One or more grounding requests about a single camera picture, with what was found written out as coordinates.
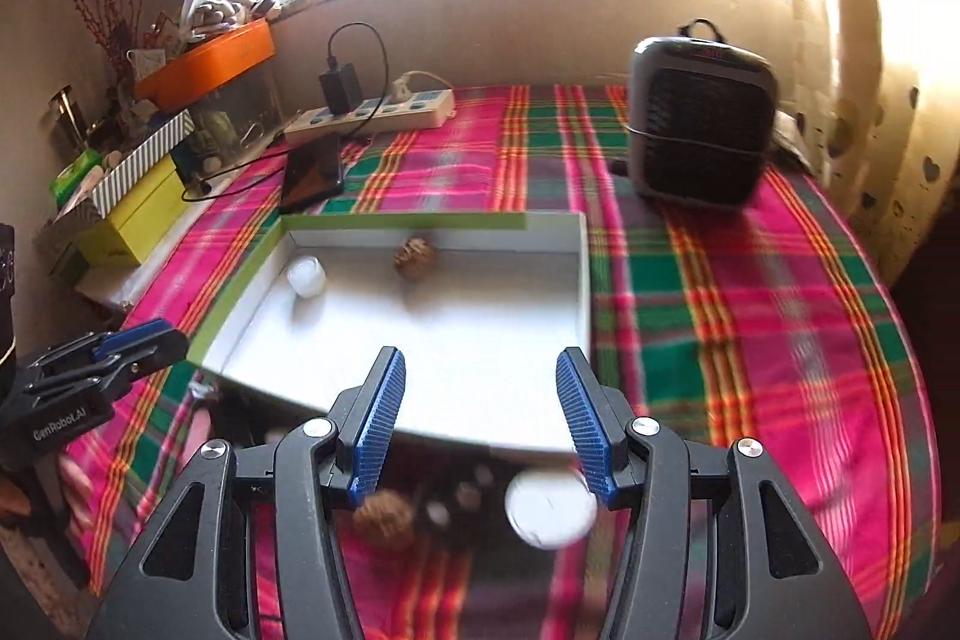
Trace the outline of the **white power strip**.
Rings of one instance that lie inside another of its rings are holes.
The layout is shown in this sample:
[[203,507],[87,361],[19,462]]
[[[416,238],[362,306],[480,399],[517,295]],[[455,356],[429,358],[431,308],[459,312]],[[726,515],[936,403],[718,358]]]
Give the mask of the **white power strip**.
[[368,99],[347,115],[334,115],[327,107],[304,110],[288,127],[283,136],[291,145],[299,145],[329,135],[358,136],[377,133],[441,128],[455,113],[454,92],[450,89],[418,91],[403,103],[384,103]]

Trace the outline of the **orange storage box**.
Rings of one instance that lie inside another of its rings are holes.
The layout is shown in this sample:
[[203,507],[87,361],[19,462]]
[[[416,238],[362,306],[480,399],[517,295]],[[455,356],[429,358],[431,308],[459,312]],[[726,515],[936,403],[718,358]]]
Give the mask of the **orange storage box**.
[[179,55],[133,85],[135,101],[149,101],[163,112],[174,112],[202,99],[275,55],[267,19],[218,35]]

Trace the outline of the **black smartphone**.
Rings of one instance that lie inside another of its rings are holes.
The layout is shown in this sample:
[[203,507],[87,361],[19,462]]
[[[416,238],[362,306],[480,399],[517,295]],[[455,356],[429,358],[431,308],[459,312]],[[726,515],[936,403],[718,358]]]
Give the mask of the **black smartphone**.
[[322,136],[291,149],[283,170],[278,211],[293,214],[343,193],[345,167],[338,136]]

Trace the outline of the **brown walnut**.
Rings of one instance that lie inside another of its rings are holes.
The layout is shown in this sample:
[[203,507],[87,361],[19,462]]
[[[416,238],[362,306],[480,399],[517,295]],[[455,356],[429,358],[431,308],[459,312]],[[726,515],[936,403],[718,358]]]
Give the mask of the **brown walnut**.
[[402,280],[420,281],[436,263],[436,248],[425,237],[409,237],[394,253],[394,271]]
[[379,489],[364,499],[353,513],[353,530],[370,546],[404,551],[415,542],[415,507],[392,489]]

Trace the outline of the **yellow box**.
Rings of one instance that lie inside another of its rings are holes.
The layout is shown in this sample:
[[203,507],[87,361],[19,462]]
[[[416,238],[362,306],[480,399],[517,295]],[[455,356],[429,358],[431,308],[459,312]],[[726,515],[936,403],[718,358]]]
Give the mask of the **yellow box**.
[[176,164],[164,156],[105,218],[76,237],[76,247],[91,266],[140,266],[186,206]]

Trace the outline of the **white plug on strip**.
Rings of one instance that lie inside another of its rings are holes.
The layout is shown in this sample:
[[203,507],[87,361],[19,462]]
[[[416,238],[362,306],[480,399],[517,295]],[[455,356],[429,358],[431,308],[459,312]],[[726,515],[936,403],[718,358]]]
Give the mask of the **white plug on strip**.
[[427,80],[430,83],[436,83],[443,89],[452,89],[451,83],[444,80],[443,76],[427,70],[409,70],[404,71],[392,81],[391,92],[389,92],[389,103],[402,104],[410,101],[413,96],[412,83],[416,80]]

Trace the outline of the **small white cap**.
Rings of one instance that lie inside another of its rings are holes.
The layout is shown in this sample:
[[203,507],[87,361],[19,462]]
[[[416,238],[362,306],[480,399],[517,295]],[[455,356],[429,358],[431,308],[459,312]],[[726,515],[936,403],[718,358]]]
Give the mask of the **small white cap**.
[[300,299],[314,299],[324,292],[327,273],[314,255],[298,255],[286,266],[286,281]]

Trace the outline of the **grey black space heater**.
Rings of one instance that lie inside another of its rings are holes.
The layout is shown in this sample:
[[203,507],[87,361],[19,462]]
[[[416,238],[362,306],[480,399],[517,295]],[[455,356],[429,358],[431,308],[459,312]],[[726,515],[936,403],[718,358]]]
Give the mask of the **grey black space heater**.
[[766,166],[778,97],[765,58],[708,19],[638,42],[626,92],[631,185],[645,197],[742,208]]

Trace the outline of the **striped white box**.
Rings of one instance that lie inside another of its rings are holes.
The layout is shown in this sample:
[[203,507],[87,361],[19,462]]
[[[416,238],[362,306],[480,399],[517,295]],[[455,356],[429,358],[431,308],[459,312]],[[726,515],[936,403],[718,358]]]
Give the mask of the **striped white box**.
[[137,185],[151,167],[156,166],[176,146],[195,130],[194,120],[187,110],[174,115],[158,128],[116,167],[107,172],[98,185],[89,192],[88,202],[98,218],[105,218],[122,198]]

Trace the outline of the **pink plaid cloth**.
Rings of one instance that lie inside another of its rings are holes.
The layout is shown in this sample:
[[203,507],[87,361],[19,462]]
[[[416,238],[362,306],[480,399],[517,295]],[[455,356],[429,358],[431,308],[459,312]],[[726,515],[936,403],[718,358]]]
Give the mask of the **pink plaid cloth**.
[[[939,531],[926,388],[889,292],[811,177],[766,169],[743,211],[636,197],[607,161],[625,152],[625,88],[457,92],[439,130],[347,146],[345,195],[322,214],[583,213],[592,362],[638,413],[682,437],[757,437],[811,507],[875,638],[895,637],[929,588]],[[254,241],[278,220],[283,158],[238,172],[208,203],[127,323],[195,333]],[[179,364],[133,386],[68,447],[93,484],[80,544],[101,594],[187,455],[200,399]],[[454,554],[439,542],[374,562],[345,542],[373,638],[596,638],[625,520],[602,516],[560,554]]]

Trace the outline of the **cream heart curtain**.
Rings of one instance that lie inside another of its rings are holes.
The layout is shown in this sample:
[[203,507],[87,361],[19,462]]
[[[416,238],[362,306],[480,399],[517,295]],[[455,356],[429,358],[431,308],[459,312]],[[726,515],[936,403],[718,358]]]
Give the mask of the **cream heart curtain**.
[[958,167],[958,0],[793,0],[793,101],[812,170],[895,283]]

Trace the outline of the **green tissue pack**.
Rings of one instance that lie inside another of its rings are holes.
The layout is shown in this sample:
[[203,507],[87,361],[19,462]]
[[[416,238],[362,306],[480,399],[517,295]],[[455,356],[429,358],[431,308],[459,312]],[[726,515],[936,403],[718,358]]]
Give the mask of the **green tissue pack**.
[[65,166],[59,174],[53,177],[52,181],[49,182],[49,191],[57,208],[62,208],[68,202],[68,198],[75,193],[76,188],[80,186],[89,171],[99,166],[102,160],[103,156],[98,151],[85,149],[78,158],[73,159],[68,166]]

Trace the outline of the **black charger adapter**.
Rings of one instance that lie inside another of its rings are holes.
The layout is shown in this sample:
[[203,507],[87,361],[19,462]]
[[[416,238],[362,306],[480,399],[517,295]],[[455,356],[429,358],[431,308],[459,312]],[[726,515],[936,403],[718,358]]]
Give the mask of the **black charger adapter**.
[[327,109],[334,117],[343,117],[363,103],[355,65],[341,64],[335,55],[327,57],[327,70],[319,76]]

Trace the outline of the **green white cardboard box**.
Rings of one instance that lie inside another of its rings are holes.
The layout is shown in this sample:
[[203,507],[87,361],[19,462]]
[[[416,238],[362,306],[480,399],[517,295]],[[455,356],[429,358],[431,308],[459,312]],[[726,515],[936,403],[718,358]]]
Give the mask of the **green white cardboard box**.
[[[425,237],[423,280],[394,253]],[[300,299],[285,269],[314,255],[327,284]],[[555,364],[590,344],[583,214],[283,216],[254,244],[190,340],[189,359],[236,390],[324,413],[382,347],[405,357],[400,434],[534,458],[569,455]]]

